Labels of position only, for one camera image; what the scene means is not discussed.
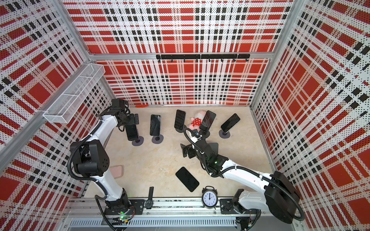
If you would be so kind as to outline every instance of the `beige floor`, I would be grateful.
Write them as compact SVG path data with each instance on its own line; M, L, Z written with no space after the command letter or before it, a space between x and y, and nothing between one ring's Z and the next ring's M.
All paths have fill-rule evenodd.
M233 196L239 188L248 190L236 181L210 177L202 170L196 157L183 158L180 143L188 145L189 142L174 129L177 109L186 111L185 125L190 123L190 117L198 111L213 111L217 116L207 142L217 142L218 153L240 165L261 172L272 172L249 107L131 108L132 113L139 114L140 124L137 128L139 135L144 137L144 143L138 147L133 146L127 140L126 131L120 132L115 128L105 148L110 166L123 165L123 176L116 181L125 188L129 197L147 197L150 186L154 186L154 197L199 197L202 188L207 185L215 187L219 196ZM234 113L238 114L241 121L231 129L230 138L221 139L218 135L220 126ZM151 114L162 116L161 134L164 141L159 145L153 144L149 135ZM199 181L194 192L190 192L175 176L183 166ZM85 197L94 197L98 192L97 186L91 183Z

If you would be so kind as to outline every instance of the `stuffed toy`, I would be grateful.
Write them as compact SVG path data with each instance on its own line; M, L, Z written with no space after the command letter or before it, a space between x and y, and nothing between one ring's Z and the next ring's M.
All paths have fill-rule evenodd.
M200 131L199 126L201 125L205 115L205 111L200 111L195 115L195 117L190 118L190 121L192 123L188 126L188 128L190 128L191 130L197 129L198 131Z

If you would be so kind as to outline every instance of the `phone stand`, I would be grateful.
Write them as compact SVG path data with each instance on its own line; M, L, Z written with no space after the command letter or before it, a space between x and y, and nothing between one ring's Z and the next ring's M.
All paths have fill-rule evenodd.
M175 128L175 130L176 130L177 132L179 132L179 133L184 133L185 129L186 129L185 124L184 124L184 127L182 128L182 130Z
M140 146L140 145L142 145L142 143L144 143L144 137L142 137L142 136L139 136L139 139L138 140L134 140L132 142L132 144L134 146Z
M163 135L153 136L152 142L158 145L162 143L163 139L164 139Z
M230 137L230 132L224 133L223 130L221 129L218 134L220 135L221 138L227 139Z
M202 139L207 139L210 136L211 133L209 131L205 132L203 130L200 130L199 134L202 135Z

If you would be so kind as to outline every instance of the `watch face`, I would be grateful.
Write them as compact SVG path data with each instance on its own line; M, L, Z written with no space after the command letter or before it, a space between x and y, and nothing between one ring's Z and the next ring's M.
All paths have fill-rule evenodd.
M217 195L213 191L206 191L202 197L203 203L208 207L214 207L217 204Z
M153 201L152 200L147 200L146 202L145 202L145 207L146 208L151 208L153 206Z

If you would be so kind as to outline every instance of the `metal basket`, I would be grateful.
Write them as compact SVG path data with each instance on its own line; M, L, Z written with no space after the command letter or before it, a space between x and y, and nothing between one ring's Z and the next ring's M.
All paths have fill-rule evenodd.
M89 92L105 73L101 64L88 64L44 113L51 123L69 123Z

